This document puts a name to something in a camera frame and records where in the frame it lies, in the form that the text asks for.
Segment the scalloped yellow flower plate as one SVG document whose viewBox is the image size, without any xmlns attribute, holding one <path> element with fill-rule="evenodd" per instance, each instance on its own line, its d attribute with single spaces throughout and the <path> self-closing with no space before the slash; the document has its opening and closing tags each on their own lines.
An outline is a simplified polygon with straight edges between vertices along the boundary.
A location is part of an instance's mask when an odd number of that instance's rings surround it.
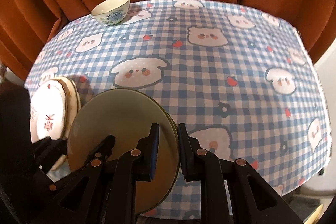
<svg viewBox="0 0 336 224">
<path fill-rule="evenodd" d="M 61 138 L 68 138 L 74 119 L 81 109 L 80 96 L 76 84 L 72 79 L 64 76 L 59 76 L 55 79 L 61 83 L 66 94 L 66 115 Z"/>
</svg>

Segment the white cartoon plate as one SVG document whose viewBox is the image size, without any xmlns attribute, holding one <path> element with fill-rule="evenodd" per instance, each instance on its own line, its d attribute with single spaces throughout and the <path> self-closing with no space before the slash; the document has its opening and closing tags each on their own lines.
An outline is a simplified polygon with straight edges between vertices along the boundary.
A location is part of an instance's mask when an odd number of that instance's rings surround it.
<svg viewBox="0 0 336 224">
<path fill-rule="evenodd" d="M 57 80 L 44 82 L 30 102 L 30 132 L 32 142 L 46 137 L 62 137 L 66 118 L 66 94 Z"/>
</svg>

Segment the blue checkered cartoon tablecloth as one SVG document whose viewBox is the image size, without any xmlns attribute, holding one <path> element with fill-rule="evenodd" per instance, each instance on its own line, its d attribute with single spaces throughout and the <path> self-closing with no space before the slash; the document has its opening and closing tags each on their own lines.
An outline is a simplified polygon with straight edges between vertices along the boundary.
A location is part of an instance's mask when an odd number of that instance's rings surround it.
<svg viewBox="0 0 336 224">
<path fill-rule="evenodd" d="M 254 8 L 205 0 L 130 5 L 116 26 L 83 16 L 39 53 L 25 86 L 68 77 L 82 104 L 114 88 L 156 100 L 217 157 L 246 159 L 280 194 L 323 170 L 331 128 L 297 30 Z"/>
</svg>

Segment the blue pattern small bowl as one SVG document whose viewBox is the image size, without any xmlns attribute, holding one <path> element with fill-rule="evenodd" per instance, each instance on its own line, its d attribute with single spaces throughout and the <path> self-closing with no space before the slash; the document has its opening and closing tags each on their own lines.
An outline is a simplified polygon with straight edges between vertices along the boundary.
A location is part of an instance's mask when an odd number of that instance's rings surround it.
<svg viewBox="0 0 336 224">
<path fill-rule="evenodd" d="M 98 4 L 91 15 L 100 23 L 115 25 L 126 17 L 130 0 L 105 0 Z"/>
</svg>

